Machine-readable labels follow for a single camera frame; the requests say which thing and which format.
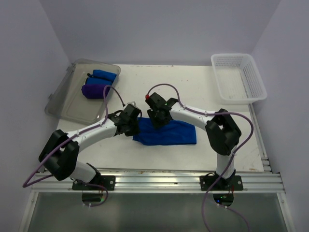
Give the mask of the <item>purple towel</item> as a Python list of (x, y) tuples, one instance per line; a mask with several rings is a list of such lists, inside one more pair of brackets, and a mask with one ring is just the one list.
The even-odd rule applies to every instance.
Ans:
[(108, 95), (110, 87), (105, 84), (86, 84), (82, 86), (82, 94), (91, 100), (103, 99)]

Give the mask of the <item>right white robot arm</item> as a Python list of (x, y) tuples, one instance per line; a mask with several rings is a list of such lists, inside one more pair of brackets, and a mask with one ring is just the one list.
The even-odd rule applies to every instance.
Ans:
[(150, 107), (147, 114), (154, 128), (167, 125), (172, 120), (186, 122), (207, 133), (211, 148), (217, 153), (215, 184), (219, 189), (227, 189), (232, 185), (232, 176), (236, 170), (232, 153), (236, 150), (242, 135), (239, 127), (228, 114), (227, 110), (219, 112), (189, 108), (178, 99), (165, 100), (157, 93), (145, 96)]

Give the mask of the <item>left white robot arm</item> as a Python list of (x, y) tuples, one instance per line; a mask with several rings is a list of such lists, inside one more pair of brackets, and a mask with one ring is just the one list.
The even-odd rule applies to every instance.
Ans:
[(140, 132), (138, 116), (141, 110), (132, 103), (122, 110), (108, 114), (105, 119), (85, 128), (64, 132), (56, 130), (39, 155), (39, 162), (58, 180), (72, 178), (83, 181), (91, 190), (100, 184), (98, 171), (88, 163), (77, 160), (79, 153), (93, 144), (120, 134), (137, 135)]

